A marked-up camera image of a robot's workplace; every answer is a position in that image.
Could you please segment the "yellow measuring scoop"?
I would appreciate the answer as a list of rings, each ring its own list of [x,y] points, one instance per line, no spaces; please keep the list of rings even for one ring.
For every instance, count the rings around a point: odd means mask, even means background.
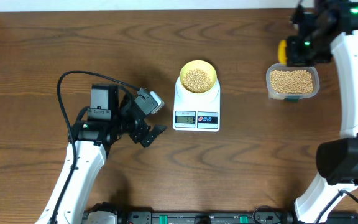
[[[287,41],[281,40],[278,45],[278,52],[277,52],[278,61],[280,64],[286,65],[288,62],[287,57]]]

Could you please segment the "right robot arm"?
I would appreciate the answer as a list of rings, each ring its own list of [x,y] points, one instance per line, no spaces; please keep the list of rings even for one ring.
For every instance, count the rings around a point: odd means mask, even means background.
[[[336,64],[341,94],[340,138],[319,145],[317,174],[284,223],[326,223],[333,208],[358,188],[358,2],[316,1],[312,12],[297,5],[296,35],[282,40],[279,61],[288,67]]]

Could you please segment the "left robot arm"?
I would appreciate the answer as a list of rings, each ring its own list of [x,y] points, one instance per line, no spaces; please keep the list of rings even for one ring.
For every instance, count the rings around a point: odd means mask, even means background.
[[[133,96],[120,85],[93,85],[90,105],[70,128],[65,163],[38,223],[81,223],[111,146],[127,134],[134,143],[149,147],[166,126],[151,127],[145,118],[163,106],[153,91],[140,88]]]

